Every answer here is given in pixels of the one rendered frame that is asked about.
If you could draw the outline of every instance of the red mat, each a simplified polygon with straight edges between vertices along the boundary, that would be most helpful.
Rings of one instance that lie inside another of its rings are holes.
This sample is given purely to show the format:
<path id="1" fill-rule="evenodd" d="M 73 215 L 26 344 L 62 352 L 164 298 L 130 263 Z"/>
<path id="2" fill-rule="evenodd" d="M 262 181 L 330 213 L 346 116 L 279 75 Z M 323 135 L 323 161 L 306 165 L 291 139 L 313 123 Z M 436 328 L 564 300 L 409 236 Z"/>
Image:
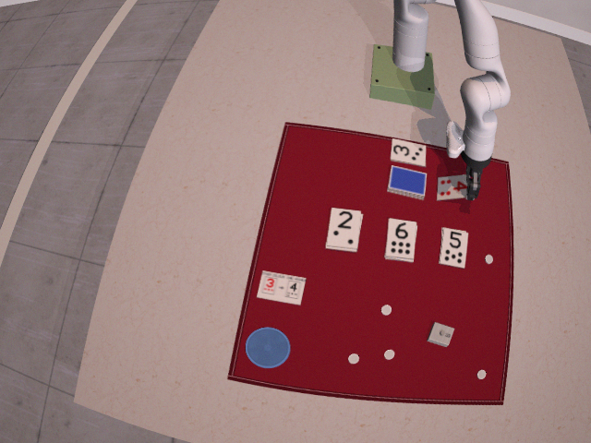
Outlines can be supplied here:
<path id="1" fill-rule="evenodd" d="M 360 400 L 503 403 L 513 301 L 509 163 L 492 160 L 478 199 L 437 201 L 437 177 L 465 174 L 465 164 L 427 147 L 423 168 L 391 162 L 388 137 L 285 124 L 229 379 Z M 427 173 L 424 200 L 387 192 L 392 165 Z M 357 252 L 325 247 L 331 208 L 363 213 Z M 417 223 L 414 262 L 384 258 L 389 218 Z M 468 232 L 465 269 L 439 264 L 443 227 Z M 258 298 L 263 271 L 305 278 L 301 305 Z M 448 347 L 428 342 L 434 322 L 454 328 Z M 248 358 L 247 338 L 260 328 L 289 340 L 283 364 L 265 369 Z"/>

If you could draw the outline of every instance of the floor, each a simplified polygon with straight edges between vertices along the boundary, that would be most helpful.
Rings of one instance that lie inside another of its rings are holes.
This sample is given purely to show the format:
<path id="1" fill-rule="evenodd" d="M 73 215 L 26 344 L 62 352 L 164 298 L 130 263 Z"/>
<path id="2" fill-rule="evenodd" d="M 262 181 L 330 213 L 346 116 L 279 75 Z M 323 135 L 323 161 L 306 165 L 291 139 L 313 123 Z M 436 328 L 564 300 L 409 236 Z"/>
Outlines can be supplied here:
<path id="1" fill-rule="evenodd" d="M 0 220 L 55 106 L 124 2 L 39 0 L 0 8 Z M 47 150 L 0 268 L 0 443 L 179 441 L 73 400 L 127 191 L 216 5 L 138 0 Z M 591 47 L 563 43 L 591 128 Z"/>

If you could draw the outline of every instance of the table surface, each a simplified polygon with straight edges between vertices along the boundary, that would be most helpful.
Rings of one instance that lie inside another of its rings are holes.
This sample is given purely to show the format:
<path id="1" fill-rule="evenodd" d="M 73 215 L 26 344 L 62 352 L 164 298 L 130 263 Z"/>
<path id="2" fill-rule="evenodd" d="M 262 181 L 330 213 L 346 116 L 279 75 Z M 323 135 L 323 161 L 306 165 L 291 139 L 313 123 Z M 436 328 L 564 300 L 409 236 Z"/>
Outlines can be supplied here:
<path id="1" fill-rule="evenodd" d="M 496 20 L 512 88 L 513 329 L 505 403 L 355 401 L 227 379 L 285 122 L 445 144 L 464 124 L 453 8 L 427 5 L 430 111 L 369 98 L 392 5 L 221 0 L 154 128 L 94 307 L 75 402 L 189 441 L 583 441 L 591 409 L 591 137 L 561 40 Z"/>

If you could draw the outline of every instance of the green mounting block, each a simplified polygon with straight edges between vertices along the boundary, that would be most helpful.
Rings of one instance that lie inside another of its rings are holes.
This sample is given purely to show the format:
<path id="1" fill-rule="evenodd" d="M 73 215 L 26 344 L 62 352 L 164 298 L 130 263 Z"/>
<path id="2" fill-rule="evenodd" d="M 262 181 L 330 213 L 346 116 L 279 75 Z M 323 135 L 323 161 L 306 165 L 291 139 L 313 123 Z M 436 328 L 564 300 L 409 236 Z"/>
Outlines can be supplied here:
<path id="1" fill-rule="evenodd" d="M 435 98 L 433 55 L 427 53 L 420 71 L 406 72 L 394 64 L 391 46 L 374 44 L 369 97 L 431 109 Z"/>

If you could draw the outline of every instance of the blue disc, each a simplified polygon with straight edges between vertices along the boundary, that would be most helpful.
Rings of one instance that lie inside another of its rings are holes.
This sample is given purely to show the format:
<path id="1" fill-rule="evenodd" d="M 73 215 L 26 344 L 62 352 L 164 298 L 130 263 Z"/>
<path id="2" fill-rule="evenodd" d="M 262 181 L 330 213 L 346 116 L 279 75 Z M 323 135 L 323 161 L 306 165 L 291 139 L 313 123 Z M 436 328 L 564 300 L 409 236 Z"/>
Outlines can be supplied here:
<path id="1" fill-rule="evenodd" d="M 285 363 L 290 351 L 289 340 L 275 328 L 255 330 L 247 339 L 247 355 L 258 367 L 271 369 Z"/>

